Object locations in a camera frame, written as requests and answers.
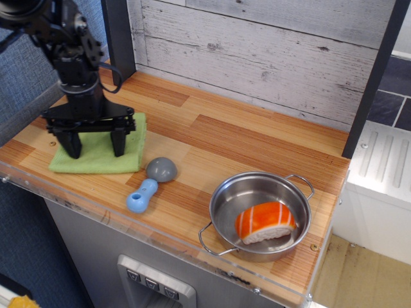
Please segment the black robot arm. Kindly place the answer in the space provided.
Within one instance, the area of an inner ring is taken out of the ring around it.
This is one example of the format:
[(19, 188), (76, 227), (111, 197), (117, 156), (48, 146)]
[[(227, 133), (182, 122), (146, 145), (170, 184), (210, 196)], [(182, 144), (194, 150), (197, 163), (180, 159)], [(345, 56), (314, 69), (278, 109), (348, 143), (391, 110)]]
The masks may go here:
[(79, 133), (110, 132), (114, 154), (125, 152), (126, 136), (135, 130), (134, 109), (109, 101), (99, 69), (117, 69), (101, 61), (101, 43), (74, 1), (1, 1), (1, 27), (11, 34), (5, 51), (23, 34), (30, 36), (57, 71), (68, 102), (42, 111), (46, 128), (72, 158), (81, 154)]

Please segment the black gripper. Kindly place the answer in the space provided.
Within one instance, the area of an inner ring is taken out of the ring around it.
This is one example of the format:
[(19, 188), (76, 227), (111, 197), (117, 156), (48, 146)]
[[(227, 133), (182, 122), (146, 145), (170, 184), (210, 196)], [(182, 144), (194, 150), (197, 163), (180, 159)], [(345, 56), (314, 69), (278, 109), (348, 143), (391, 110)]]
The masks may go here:
[(109, 101), (98, 80), (81, 86), (58, 86), (67, 103), (48, 108), (41, 116), (46, 119), (49, 132), (62, 131), (56, 132), (55, 137), (66, 153), (74, 159), (80, 157), (82, 143), (78, 132), (111, 132), (114, 155), (124, 155), (126, 134), (136, 129), (134, 109)]

